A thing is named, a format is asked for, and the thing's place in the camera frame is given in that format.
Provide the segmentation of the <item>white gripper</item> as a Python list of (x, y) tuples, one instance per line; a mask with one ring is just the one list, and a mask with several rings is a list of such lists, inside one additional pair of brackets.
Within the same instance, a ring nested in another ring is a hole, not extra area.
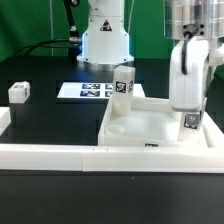
[[(173, 49), (169, 72), (169, 101), (171, 108), (179, 112), (198, 112), (202, 108), (207, 90), (209, 43), (192, 38), (187, 44), (186, 70), (182, 73), (181, 59), (184, 42)], [(184, 126), (197, 129), (201, 120), (199, 113), (185, 115)]]

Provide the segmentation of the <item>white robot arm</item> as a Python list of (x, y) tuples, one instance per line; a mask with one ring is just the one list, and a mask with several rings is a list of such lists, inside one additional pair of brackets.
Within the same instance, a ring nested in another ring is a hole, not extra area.
[[(88, 28), (82, 36), (80, 64), (94, 70), (132, 62), (124, 29), (125, 0), (88, 0)], [(163, 0), (164, 35), (177, 42), (169, 70), (171, 108), (183, 126), (197, 129), (217, 66), (224, 64), (224, 0)]]

